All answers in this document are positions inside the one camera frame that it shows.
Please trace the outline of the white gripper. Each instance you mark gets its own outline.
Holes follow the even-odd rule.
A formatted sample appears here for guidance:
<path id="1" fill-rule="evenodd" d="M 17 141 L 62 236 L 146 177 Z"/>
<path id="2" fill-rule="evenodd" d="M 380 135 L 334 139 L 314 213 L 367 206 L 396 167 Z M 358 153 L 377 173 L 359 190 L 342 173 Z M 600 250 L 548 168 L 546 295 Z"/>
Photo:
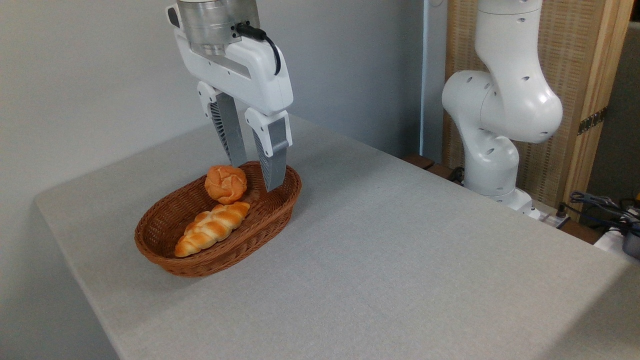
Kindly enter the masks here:
<path id="1" fill-rule="evenodd" d="M 283 110 L 292 104 L 293 91 L 281 51 L 238 32 L 260 27 L 257 5 L 172 4 L 166 16 L 186 69 L 201 80 L 202 109 L 231 165 L 247 162 L 235 98 L 250 107 L 245 119 L 253 130 L 266 191 L 281 186 L 293 144 L 290 114 Z"/>

